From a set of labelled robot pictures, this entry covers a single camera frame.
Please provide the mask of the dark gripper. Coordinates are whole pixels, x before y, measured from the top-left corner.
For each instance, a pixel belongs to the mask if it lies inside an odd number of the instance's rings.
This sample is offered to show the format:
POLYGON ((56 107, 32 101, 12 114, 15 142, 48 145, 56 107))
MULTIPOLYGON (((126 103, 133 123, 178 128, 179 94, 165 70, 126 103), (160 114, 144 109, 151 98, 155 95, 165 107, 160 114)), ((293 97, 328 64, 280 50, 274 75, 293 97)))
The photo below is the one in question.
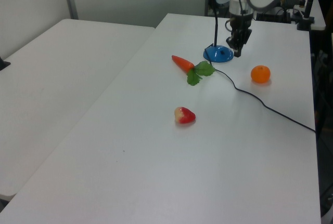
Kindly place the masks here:
POLYGON ((250 29, 253 14, 230 15, 232 27, 231 36, 226 39, 229 47, 234 50, 234 56, 240 57, 243 46, 247 43, 252 30, 250 29))

